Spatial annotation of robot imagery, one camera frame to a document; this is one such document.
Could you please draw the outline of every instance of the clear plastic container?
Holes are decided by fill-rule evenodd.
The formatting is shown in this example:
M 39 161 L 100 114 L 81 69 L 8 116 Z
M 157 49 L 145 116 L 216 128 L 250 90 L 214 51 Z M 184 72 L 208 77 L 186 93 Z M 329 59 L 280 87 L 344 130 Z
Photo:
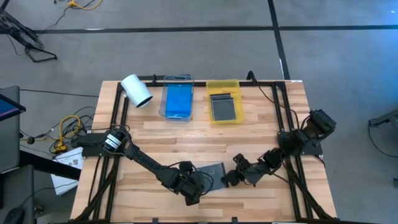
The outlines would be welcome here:
M 242 96 L 238 80 L 207 81 L 206 92 L 209 101 L 209 116 L 211 124 L 239 124 L 243 121 L 244 119 L 243 104 L 242 104 Z M 230 100 L 221 99 L 213 101 L 211 98 L 216 95 L 228 95 L 228 97 L 232 99 Z M 224 117 L 225 119 L 217 120 L 216 118 L 217 116 L 213 114 L 214 113 L 213 110 L 216 109 L 216 106 L 214 104 L 215 102 L 219 104 L 217 106 L 219 114 L 222 115 L 221 117 Z
M 190 75 L 164 77 L 159 114 L 168 122 L 188 123 L 192 115 L 193 78 Z

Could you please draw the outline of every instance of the yellow tray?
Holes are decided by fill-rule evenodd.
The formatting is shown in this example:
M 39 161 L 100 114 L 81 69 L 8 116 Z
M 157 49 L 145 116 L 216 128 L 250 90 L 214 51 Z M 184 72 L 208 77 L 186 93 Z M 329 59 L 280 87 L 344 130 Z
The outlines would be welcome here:
M 243 105 L 241 90 L 239 87 L 238 80 L 211 80 L 206 82 L 206 92 L 209 101 L 209 116 L 211 124 L 239 124 L 243 121 Z M 211 100 L 210 95 L 220 94 L 220 93 L 230 93 L 231 97 L 234 99 L 235 107 L 235 120 L 228 121 L 215 121 L 213 119 L 213 112 L 211 110 Z

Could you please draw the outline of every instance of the black line on floor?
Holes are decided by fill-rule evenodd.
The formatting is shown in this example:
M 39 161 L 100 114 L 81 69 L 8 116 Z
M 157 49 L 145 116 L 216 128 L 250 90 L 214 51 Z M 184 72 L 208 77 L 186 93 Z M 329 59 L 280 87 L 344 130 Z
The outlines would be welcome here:
M 160 28 L 115 28 L 115 29 L 54 29 L 44 34 L 113 34 L 141 32 L 201 32 L 201 31 L 262 31 L 273 30 L 271 26 L 217 26 L 217 27 L 160 27 Z M 44 30 L 34 30 L 36 34 Z
M 282 43 L 282 37 L 280 36 L 278 20 L 276 17 L 276 11 L 273 0 L 268 0 L 269 12 L 272 19 L 272 27 L 274 28 L 276 47 L 278 50 L 278 55 L 280 59 L 280 64 L 282 65 L 282 73 L 285 80 L 290 80 L 289 69 L 287 68 L 287 61 L 285 56 L 284 45 Z
M 370 25 L 370 26 L 281 26 L 279 30 L 394 30 L 398 25 Z
M 1 6 L 0 6 L 0 9 L 2 9 L 2 10 L 5 10 L 6 9 L 6 7 L 7 7 L 7 5 L 8 5 L 8 2 L 9 2 L 10 0 L 4 0 L 4 2 L 1 4 Z

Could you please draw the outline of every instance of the white paper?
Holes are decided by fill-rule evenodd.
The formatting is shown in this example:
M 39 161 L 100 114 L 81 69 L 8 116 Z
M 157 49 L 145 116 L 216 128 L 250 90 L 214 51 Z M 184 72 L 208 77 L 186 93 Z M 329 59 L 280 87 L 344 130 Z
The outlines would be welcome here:
M 82 151 L 83 151 L 82 147 L 73 149 L 71 151 L 68 151 L 66 153 L 63 153 L 63 154 L 55 157 L 56 159 L 54 159 L 53 161 L 61 162 L 62 164 L 72 166 L 74 168 L 81 170 L 83 168 L 83 158 L 81 156 Z M 59 177 L 54 174 L 51 174 L 51 179 L 52 179 L 52 183 L 54 184 L 55 193 L 57 195 L 64 194 L 65 192 L 69 191 L 70 189 L 72 189 L 78 185 L 78 182 L 76 180 L 68 179 L 65 177 Z

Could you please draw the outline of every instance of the gray floor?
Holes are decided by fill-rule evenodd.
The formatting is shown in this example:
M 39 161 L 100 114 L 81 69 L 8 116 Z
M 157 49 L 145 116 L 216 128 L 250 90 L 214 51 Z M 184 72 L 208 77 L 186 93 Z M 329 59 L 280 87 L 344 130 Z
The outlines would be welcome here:
M 62 14 L 65 1 L 11 0 L 7 12 L 26 26 L 44 29 Z M 279 0 L 280 26 L 398 24 L 398 2 L 354 0 Z M 177 26 L 271 26 L 267 1 L 113 0 L 94 11 L 68 10 L 53 29 Z M 324 109 L 338 123 L 325 142 L 328 180 L 343 220 L 396 223 L 398 177 L 395 158 L 371 145 L 367 122 L 398 108 L 398 33 L 396 30 L 281 32 L 291 79 L 303 80 L 311 108 Z M 273 31 L 180 32 L 146 34 L 45 34 L 40 37 L 58 61 L 34 64 L 14 55 L 0 35 L 0 87 L 98 94 L 103 80 L 138 75 L 192 74 L 196 79 L 282 79 Z M 19 52 L 23 48 L 17 45 Z M 26 93 L 21 128 L 42 133 L 64 116 L 96 100 Z M 389 126 L 372 130 L 379 147 L 398 154 Z M 47 144 L 35 144 L 47 150 Z M 51 186 L 36 173 L 35 188 Z M 68 219 L 74 192 L 59 197 L 38 194 L 47 213 L 39 223 Z

